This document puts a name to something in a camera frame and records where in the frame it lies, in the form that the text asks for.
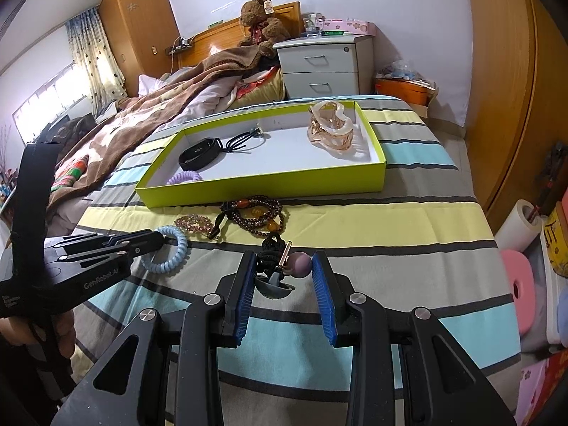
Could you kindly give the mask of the person's left hand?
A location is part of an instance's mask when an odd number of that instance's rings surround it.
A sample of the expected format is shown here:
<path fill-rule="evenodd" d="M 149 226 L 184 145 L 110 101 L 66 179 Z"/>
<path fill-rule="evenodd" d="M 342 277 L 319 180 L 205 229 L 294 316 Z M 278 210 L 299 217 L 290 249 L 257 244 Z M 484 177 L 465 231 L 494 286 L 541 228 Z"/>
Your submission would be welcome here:
<path fill-rule="evenodd" d="M 53 328 L 58 335 L 60 353 L 70 359 L 75 351 L 76 331 L 74 327 L 74 312 L 68 311 L 52 318 Z M 38 325 L 30 325 L 27 320 L 19 317 L 2 318 L 1 337 L 11 345 L 35 345 L 45 339 L 46 333 Z"/>

